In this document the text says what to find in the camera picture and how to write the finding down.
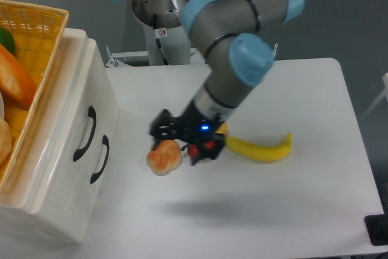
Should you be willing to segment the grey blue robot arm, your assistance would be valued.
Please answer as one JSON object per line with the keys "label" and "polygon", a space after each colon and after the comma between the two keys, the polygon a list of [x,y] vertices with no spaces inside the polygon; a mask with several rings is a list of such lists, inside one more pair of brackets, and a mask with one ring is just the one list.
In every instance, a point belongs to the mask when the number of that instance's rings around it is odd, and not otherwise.
{"label": "grey blue robot arm", "polygon": [[226,144],[218,129],[274,63],[275,52],[258,33],[296,18],[305,0],[131,1],[144,29],[150,65],[186,64],[195,47],[211,68],[180,116],[163,110],[151,123],[154,147],[181,140],[186,148],[198,149],[193,164],[217,158]]}

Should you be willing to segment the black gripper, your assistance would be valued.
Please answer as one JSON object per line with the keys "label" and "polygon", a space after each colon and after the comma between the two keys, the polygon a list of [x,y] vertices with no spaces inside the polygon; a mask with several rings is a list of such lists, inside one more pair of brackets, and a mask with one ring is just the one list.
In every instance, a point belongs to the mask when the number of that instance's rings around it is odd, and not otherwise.
{"label": "black gripper", "polygon": [[192,166],[203,160],[215,160],[225,146],[225,137],[216,133],[222,123],[219,113],[206,117],[197,109],[194,100],[178,118],[163,109],[150,124],[151,149],[156,150],[162,141],[178,140],[182,134],[182,140],[189,143],[187,154]]}

